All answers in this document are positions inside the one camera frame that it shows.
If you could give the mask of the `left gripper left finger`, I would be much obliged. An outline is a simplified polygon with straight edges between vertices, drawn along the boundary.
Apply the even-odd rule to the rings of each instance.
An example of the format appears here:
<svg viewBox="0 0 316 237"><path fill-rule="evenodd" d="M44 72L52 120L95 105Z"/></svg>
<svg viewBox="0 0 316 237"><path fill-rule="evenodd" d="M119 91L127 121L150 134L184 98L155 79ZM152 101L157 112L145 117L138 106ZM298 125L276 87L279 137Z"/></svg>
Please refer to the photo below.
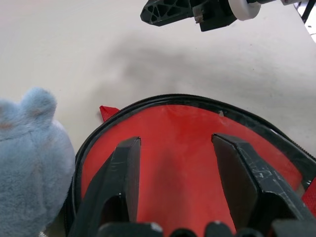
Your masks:
<svg viewBox="0 0 316 237"><path fill-rule="evenodd" d="M109 222L135 222L140 177L140 137L120 142L94 175L69 237L96 237Z"/></svg>

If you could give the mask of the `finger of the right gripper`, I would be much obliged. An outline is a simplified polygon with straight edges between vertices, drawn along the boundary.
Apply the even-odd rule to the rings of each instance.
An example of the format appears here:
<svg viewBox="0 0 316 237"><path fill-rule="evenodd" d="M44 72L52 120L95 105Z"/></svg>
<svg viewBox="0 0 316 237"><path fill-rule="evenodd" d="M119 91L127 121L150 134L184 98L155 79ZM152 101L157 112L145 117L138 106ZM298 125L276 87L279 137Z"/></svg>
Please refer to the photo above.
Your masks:
<svg viewBox="0 0 316 237"><path fill-rule="evenodd" d="M191 17L190 0L148 0L140 14L143 22L159 27Z"/></svg>

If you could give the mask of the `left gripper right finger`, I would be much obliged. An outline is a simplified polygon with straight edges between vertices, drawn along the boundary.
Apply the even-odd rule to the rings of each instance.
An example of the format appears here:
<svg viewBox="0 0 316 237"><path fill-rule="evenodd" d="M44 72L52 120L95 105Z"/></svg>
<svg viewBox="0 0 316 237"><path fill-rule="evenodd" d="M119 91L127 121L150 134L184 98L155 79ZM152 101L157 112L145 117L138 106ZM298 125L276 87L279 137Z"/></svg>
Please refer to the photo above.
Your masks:
<svg viewBox="0 0 316 237"><path fill-rule="evenodd" d="M316 224L289 183L248 142L219 133L211 141L236 229L270 229L276 220Z"/></svg>

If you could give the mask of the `red table tennis paddle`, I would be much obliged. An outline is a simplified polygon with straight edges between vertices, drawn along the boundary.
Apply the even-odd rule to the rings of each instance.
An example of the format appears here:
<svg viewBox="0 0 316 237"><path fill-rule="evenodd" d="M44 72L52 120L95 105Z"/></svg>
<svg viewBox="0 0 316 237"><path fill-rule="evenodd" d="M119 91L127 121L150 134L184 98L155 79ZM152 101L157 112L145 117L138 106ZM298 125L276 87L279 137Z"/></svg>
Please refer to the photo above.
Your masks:
<svg viewBox="0 0 316 237"><path fill-rule="evenodd" d="M141 138L137 220L156 222L166 236L187 228L197 236L206 225L234 224L221 185L213 133L237 136L297 190L302 175L288 158L251 129L222 114L184 105L144 109L102 134L83 163L80 195L116 146L130 137Z"/></svg>

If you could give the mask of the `blue and white plush toy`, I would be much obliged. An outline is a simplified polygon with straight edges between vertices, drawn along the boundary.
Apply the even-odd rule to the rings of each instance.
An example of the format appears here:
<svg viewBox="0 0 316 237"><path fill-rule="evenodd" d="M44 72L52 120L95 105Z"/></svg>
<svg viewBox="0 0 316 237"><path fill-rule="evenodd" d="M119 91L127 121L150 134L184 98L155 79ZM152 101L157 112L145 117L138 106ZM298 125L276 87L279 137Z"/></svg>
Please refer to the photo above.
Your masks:
<svg viewBox="0 0 316 237"><path fill-rule="evenodd" d="M0 237L38 237L58 216L75 170L75 151L43 88L0 99Z"/></svg>

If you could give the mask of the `black and red paddle case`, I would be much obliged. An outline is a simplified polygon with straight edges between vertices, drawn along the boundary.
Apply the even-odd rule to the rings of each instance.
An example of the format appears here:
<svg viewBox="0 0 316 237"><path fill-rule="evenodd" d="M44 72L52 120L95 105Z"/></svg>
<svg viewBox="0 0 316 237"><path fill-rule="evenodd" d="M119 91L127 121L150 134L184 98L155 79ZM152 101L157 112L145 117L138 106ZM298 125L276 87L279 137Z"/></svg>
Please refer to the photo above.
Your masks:
<svg viewBox="0 0 316 237"><path fill-rule="evenodd" d="M98 127L83 143L76 156L76 169L65 203L66 237L74 223L79 206L84 198L80 195L83 163L96 140L114 125L155 106L184 105L201 108L222 114L270 142L281 151L302 175L301 188L294 192L316 218L316 158L306 152L292 139L261 117L235 106L188 94L167 94L150 97L133 103L122 110L101 107L103 124ZM96 237L199 237L187 228L175 229L170 235L164 234L163 228L156 222L109 222L102 225ZM276 220L270 229L241 228L231 229L222 221L209 222L201 237L316 237L316 224L289 220Z"/></svg>

